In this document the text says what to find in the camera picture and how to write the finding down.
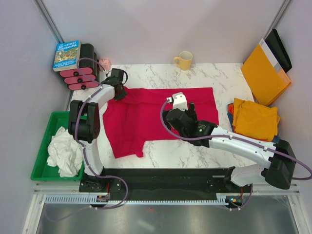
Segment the crimson red t-shirt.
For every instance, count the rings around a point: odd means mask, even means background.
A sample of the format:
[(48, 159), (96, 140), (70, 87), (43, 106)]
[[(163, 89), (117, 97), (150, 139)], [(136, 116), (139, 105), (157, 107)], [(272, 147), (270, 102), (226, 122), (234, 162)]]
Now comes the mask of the crimson red t-shirt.
[(103, 125), (115, 158), (129, 155), (143, 157), (146, 141), (175, 140), (160, 120), (160, 110), (165, 100), (182, 92), (188, 102), (195, 104), (199, 120), (219, 123), (213, 89), (126, 89), (127, 96), (110, 100), (103, 114)]

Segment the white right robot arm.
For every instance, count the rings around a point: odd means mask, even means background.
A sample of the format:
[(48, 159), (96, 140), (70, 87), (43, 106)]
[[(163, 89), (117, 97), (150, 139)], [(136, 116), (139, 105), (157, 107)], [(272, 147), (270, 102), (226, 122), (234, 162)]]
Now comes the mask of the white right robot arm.
[(160, 120), (165, 129), (177, 138), (194, 146), (219, 149), (254, 162), (251, 166), (228, 168), (223, 186), (229, 192), (247, 184), (266, 182), (282, 190), (288, 190), (293, 180), (296, 157), (285, 140), (261, 142), (239, 136), (205, 120), (197, 120), (195, 111), (178, 108), (160, 111)]

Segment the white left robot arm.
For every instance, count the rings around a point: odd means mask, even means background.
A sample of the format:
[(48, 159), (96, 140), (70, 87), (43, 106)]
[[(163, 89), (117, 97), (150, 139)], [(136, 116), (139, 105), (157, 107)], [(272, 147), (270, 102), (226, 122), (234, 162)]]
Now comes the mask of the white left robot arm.
[(98, 152), (97, 138), (100, 133), (100, 109), (110, 100), (121, 100), (127, 93), (124, 84), (128, 74), (113, 68), (99, 88), (86, 100), (72, 100), (69, 109), (68, 132), (82, 147), (84, 172), (94, 176), (90, 186), (97, 192), (105, 190), (106, 178), (100, 176), (104, 166)]

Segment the small pink box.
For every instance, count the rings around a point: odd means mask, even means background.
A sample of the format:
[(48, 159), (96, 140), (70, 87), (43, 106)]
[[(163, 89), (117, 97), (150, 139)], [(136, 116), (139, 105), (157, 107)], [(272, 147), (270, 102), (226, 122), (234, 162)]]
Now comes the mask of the small pink box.
[(111, 70), (112, 64), (108, 58), (100, 58), (98, 60), (99, 67), (102, 72), (108, 72)]

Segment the black pink drawer organizer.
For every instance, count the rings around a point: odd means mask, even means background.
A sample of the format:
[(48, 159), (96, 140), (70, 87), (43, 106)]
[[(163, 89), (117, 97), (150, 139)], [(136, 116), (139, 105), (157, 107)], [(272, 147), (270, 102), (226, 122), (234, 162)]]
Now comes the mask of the black pink drawer organizer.
[[(80, 58), (89, 58), (98, 61), (94, 46), (84, 43), (80, 47)], [(93, 81), (99, 81), (99, 67), (94, 61), (83, 59), (79, 62), (79, 69), (61, 71), (59, 75), (70, 90), (85, 90), (97, 87)]]

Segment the yellow ceramic mug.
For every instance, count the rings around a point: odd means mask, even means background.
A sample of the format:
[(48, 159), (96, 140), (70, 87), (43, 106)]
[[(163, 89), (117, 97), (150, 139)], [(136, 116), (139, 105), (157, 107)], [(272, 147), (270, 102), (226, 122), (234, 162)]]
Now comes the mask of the yellow ceramic mug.
[(193, 54), (188, 51), (182, 51), (178, 57), (174, 57), (174, 63), (182, 70), (187, 71), (192, 64)]

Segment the folded mustard yellow t-shirt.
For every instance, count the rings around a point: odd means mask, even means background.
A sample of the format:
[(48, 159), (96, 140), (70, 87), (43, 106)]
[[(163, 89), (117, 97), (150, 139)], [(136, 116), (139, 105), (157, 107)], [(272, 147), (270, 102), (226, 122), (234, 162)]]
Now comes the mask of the folded mustard yellow t-shirt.
[(235, 98), (230, 110), (235, 133), (262, 141), (273, 141), (278, 135), (280, 116), (277, 107)]

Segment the blue treehouse paperback book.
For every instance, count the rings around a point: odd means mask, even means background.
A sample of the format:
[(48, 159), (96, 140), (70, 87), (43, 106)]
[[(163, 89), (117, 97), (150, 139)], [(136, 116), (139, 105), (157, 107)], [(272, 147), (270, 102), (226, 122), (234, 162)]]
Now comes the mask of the blue treehouse paperback book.
[(80, 58), (79, 40), (59, 43), (56, 47), (53, 70), (61, 72), (77, 68)]

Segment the orange padded envelope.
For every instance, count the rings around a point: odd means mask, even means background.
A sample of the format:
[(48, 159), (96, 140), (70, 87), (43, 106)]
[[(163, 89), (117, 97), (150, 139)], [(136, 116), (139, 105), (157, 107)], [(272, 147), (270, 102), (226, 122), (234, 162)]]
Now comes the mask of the orange padded envelope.
[(257, 102), (265, 106), (271, 105), (292, 83), (264, 39), (241, 71)]

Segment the white crumpled t-shirt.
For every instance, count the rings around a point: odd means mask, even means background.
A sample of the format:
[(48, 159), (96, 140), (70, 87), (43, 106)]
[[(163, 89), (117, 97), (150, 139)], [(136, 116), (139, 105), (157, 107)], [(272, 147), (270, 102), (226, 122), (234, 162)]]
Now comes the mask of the white crumpled t-shirt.
[(69, 134), (68, 130), (60, 127), (51, 137), (47, 148), (47, 165), (58, 167), (60, 177), (75, 177), (83, 163), (81, 146)]

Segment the folded blue t-shirt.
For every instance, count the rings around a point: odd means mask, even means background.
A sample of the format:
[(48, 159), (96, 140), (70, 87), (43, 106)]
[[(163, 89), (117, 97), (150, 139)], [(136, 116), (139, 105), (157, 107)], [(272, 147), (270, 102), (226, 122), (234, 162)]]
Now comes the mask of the folded blue t-shirt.
[[(235, 132), (235, 127), (233, 126), (233, 120), (234, 120), (234, 104), (230, 103), (227, 105), (227, 116), (228, 120), (231, 126), (231, 130)], [(280, 140), (280, 137), (278, 135), (275, 135), (273, 137), (272, 142), (277, 143)]]

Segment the black folder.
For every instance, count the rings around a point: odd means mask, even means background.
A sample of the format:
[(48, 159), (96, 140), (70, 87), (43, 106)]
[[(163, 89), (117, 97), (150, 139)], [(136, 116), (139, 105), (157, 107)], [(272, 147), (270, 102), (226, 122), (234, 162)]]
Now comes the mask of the black folder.
[(274, 54), (285, 73), (292, 69), (290, 57), (276, 29), (272, 29), (265, 38), (265, 42)]

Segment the green plastic tray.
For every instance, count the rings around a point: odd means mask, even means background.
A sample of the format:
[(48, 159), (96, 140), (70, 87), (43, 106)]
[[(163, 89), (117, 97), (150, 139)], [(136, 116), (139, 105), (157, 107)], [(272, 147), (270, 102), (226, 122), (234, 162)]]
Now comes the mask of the green plastic tray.
[(33, 181), (77, 181), (81, 180), (84, 173), (84, 163), (81, 166), (78, 174), (74, 177), (60, 177), (59, 167), (51, 167), (47, 165), (48, 146), (60, 127), (68, 128), (69, 112), (56, 111), (50, 115), (43, 139), (39, 148), (37, 159), (35, 161), (31, 180)]

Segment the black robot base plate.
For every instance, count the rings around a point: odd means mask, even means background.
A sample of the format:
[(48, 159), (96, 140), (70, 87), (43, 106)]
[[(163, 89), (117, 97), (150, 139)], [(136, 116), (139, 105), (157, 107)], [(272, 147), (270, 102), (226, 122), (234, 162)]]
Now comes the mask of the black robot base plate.
[(105, 168), (101, 178), (84, 174), (79, 191), (110, 194), (111, 200), (196, 201), (215, 200), (217, 194), (249, 193), (230, 184), (227, 169), (124, 169)]

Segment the aluminium frame rail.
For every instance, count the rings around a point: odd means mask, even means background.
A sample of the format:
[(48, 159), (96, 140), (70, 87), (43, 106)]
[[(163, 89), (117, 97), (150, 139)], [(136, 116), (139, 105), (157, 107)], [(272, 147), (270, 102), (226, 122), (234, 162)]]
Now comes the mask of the aluminium frame rail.
[[(34, 189), (34, 194), (79, 194), (79, 185), (74, 182), (37, 182)], [(289, 190), (274, 188), (270, 185), (258, 184), (253, 186), (253, 195), (300, 195), (299, 188), (296, 184), (291, 185)]]

